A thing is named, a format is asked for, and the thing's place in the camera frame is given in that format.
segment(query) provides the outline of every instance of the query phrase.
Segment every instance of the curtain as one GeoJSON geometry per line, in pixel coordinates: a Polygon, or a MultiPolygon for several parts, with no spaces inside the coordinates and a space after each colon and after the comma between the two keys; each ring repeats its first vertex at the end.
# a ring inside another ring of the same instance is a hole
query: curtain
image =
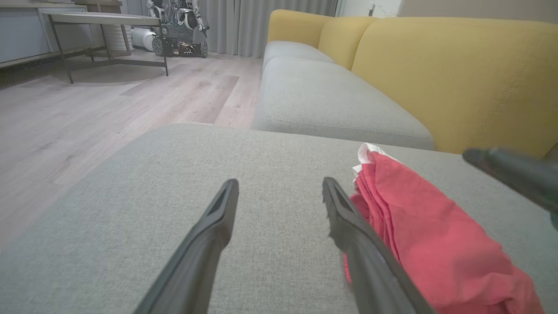
{"type": "Polygon", "coordinates": [[[267,43],[270,14],[274,9],[333,16],[336,0],[205,0],[209,51],[261,58],[267,43]]]}

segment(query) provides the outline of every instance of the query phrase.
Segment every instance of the wheeled robot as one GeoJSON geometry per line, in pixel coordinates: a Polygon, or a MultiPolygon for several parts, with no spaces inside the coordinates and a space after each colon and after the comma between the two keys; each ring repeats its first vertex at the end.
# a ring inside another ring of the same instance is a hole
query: wheeled robot
{"type": "Polygon", "coordinates": [[[194,44],[194,30],[207,38],[209,25],[203,23],[198,0],[153,0],[147,2],[148,15],[161,20],[161,28],[154,29],[153,50],[163,56],[208,56],[208,44],[204,40],[194,44]]]}

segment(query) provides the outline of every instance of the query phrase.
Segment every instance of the white cylindrical object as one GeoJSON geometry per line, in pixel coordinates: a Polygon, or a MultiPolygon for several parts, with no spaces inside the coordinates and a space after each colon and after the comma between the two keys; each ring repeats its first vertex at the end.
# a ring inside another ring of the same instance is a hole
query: white cylindrical object
{"type": "MultiPolygon", "coordinates": [[[[125,25],[124,28],[126,29],[126,37],[128,38],[130,51],[133,51],[132,27],[130,25],[125,25]]],[[[124,43],[124,35],[122,34],[120,25],[103,24],[103,29],[111,51],[126,51],[126,43],[124,43]]]]}
{"type": "Polygon", "coordinates": [[[132,30],[132,45],[153,51],[153,38],[155,38],[155,35],[155,32],[145,28],[134,28],[132,30]]]}

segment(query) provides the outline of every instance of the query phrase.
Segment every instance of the beige wall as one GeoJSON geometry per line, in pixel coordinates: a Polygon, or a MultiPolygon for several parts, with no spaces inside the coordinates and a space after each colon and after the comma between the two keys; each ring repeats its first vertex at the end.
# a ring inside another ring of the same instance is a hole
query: beige wall
{"type": "Polygon", "coordinates": [[[399,16],[505,18],[558,23],[558,0],[402,0],[399,16]]]}

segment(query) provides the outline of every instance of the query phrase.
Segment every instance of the folded red cloth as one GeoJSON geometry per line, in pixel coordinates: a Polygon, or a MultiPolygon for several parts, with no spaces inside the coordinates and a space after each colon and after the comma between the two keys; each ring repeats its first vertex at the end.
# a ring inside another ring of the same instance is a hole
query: folded red cloth
{"type": "Polygon", "coordinates": [[[454,201],[389,156],[367,155],[351,199],[438,313],[544,313],[532,279],[454,201]]]}

